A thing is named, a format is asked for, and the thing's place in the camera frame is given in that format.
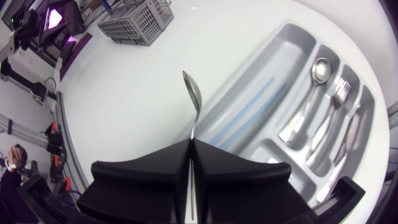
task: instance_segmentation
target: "gray plastic basket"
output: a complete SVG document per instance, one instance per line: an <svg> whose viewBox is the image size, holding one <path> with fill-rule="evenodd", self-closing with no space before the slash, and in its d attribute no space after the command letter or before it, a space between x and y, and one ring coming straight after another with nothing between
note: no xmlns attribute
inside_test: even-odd
<svg viewBox="0 0 398 224"><path fill-rule="evenodd" d="M98 27L116 43L150 46L174 18L167 0L122 1Z"/></svg>

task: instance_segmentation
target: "cutlery tray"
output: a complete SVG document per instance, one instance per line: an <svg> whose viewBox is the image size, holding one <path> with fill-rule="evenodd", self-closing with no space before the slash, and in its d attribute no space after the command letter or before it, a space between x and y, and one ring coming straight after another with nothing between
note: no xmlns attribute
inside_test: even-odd
<svg viewBox="0 0 398 224"><path fill-rule="evenodd" d="M319 57L330 62L331 77L315 88L308 116L294 141L283 142L278 134L310 91L311 67ZM311 139L325 119L340 78L350 83L351 90L335 111L320 153L309 166L305 157ZM374 98L344 58L318 37L286 21L204 105L195 137L252 161L289 163L289 182L312 207L335 169L333 161L356 113L358 131L339 178L356 172L371 129Z"/></svg>

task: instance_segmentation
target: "cutlery tray compartment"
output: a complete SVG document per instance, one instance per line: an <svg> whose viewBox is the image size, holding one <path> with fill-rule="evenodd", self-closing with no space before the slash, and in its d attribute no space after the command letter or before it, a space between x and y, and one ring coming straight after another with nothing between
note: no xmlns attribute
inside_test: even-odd
<svg viewBox="0 0 398 224"><path fill-rule="evenodd" d="M285 98L316 44L315 38L287 24L250 64L214 108L203 114L197 138L237 151L261 129Z"/></svg>

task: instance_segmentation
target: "spoon bowl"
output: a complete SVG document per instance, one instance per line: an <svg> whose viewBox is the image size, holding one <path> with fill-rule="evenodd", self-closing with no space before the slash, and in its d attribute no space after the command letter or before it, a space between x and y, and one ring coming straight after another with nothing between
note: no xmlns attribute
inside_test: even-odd
<svg viewBox="0 0 398 224"><path fill-rule="evenodd" d="M326 83L330 78L331 67L328 60L318 58L312 65L311 78L315 85Z"/></svg>

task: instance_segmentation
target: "metal spoon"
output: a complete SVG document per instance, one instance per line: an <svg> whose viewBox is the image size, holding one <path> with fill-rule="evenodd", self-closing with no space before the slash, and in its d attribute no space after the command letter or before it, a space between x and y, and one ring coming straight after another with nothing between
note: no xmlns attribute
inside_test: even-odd
<svg viewBox="0 0 398 224"><path fill-rule="evenodd" d="M286 124L283 130L279 133L279 137L284 142L291 142L299 133L301 127L304 124L304 120L310 111L311 99L315 91L315 87L326 83L331 74L331 67L328 60L325 58L318 58L314 61L311 68L311 79L312 86L309 94L304 99L302 106L297 110L297 112L292 116L290 121Z"/></svg>
<svg viewBox="0 0 398 224"><path fill-rule="evenodd" d="M185 85L187 86L188 93L191 97L192 103L197 111L197 116L193 122L191 130L191 141L193 140L193 133L195 132L195 126L198 122L200 110L201 110L201 94L197 83L194 79L187 73L182 71L182 76L184 77ZM191 216L193 220L193 161L191 159Z"/></svg>

